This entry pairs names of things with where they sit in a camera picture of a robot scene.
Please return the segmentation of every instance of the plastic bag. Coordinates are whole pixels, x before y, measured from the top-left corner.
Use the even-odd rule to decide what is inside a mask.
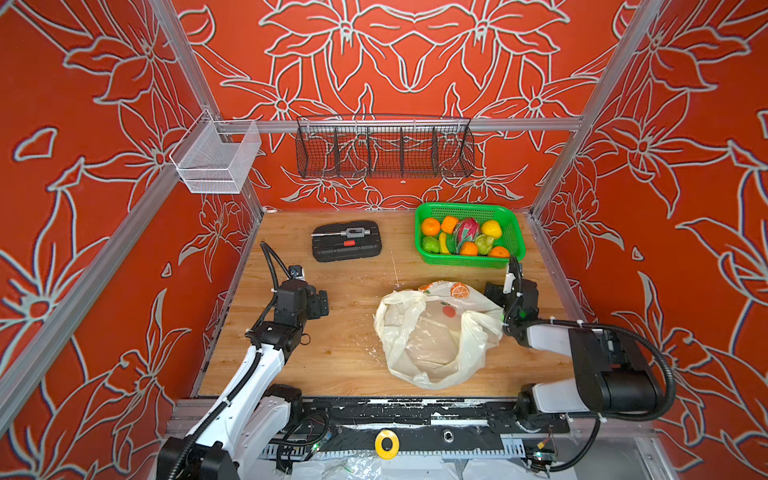
[[[455,386],[485,366],[502,337],[502,308],[459,282],[439,281],[382,298],[373,327],[389,371],[427,390]]]

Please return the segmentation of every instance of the black tool case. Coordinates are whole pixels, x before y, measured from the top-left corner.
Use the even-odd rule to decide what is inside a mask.
[[[348,228],[362,227],[371,230],[370,235],[363,238],[348,239],[342,235],[326,235],[312,237],[312,255],[318,262],[336,262],[353,258],[375,257],[382,252],[382,237],[379,226],[371,220],[357,220],[345,223],[329,223],[317,227],[312,233],[338,233]],[[347,240],[355,240],[355,244],[344,246]]]

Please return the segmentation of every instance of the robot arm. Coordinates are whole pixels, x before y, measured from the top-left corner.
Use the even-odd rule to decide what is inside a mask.
[[[530,458],[535,471],[570,468],[589,450],[606,418],[646,422],[674,404],[676,383],[664,355],[643,336],[615,325],[538,318],[538,290],[511,259],[504,286],[487,283],[485,295],[504,309],[504,333],[521,345],[571,357],[574,378],[523,386],[515,417],[523,429],[537,432],[553,415],[593,416],[595,426],[584,448],[563,465]],[[638,344],[653,356],[666,383],[662,392]]]
[[[158,480],[239,478],[238,465],[255,459],[300,411],[300,390],[267,387],[300,345],[307,320],[328,315],[328,296],[304,280],[301,266],[286,268],[269,245],[262,242],[261,247],[273,279],[273,298],[247,332],[251,346],[214,406],[184,439],[171,438],[163,445],[157,458]],[[270,256],[288,276],[279,286]],[[264,321],[272,308],[273,321]],[[245,455],[249,447],[251,455]]]
[[[229,406],[224,409],[223,413],[213,420],[205,431],[203,431],[197,439],[197,444],[212,447],[214,446],[214,443],[221,442],[222,445],[220,448],[234,456],[235,445],[237,444],[237,440],[240,437],[243,428],[248,422],[248,418],[251,417],[251,414],[261,401],[261,397],[264,395],[267,386],[272,383],[277,374],[280,373],[280,370],[283,369],[283,365],[285,365],[285,357],[283,356],[283,351],[281,349],[275,348],[274,345],[264,344],[261,346],[261,349],[261,358],[258,360],[259,365],[256,367],[256,371],[253,372],[253,375],[251,375],[245,386],[235,396],[231,404],[229,404]],[[224,392],[219,396],[218,400],[214,403],[214,406],[210,408],[207,415],[211,414],[220,402],[227,401],[229,392],[231,392],[240,379],[245,376],[246,372],[256,359],[257,348],[255,346],[250,346],[245,355],[245,360],[240,364],[237,373],[232,377],[229,384],[224,389]],[[203,419],[192,427],[192,429],[190,429],[190,434],[197,430],[202,422]],[[266,439],[262,449],[266,446],[272,436],[280,431],[286,423],[288,423],[288,418],[286,418],[285,423],[280,425],[280,427],[275,432],[272,432],[272,435]]]

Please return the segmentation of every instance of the tangerine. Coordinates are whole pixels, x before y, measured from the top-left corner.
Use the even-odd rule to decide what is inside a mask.
[[[458,251],[458,254],[476,257],[478,254],[478,246],[475,242],[464,242],[462,243],[462,249]]]
[[[440,222],[436,218],[425,218],[422,221],[422,233],[430,237],[436,237],[440,233]]]

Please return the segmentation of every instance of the yellow ring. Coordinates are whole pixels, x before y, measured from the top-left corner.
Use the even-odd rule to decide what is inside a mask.
[[[389,450],[385,450],[384,447],[382,447],[382,442],[384,439],[392,440],[392,448]],[[392,430],[382,430],[376,436],[376,453],[378,453],[379,457],[381,457],[383,460],[392,460],[395,458],[395,455],[397,455],[399,450],[400,440],[397,438],[397,434]]]

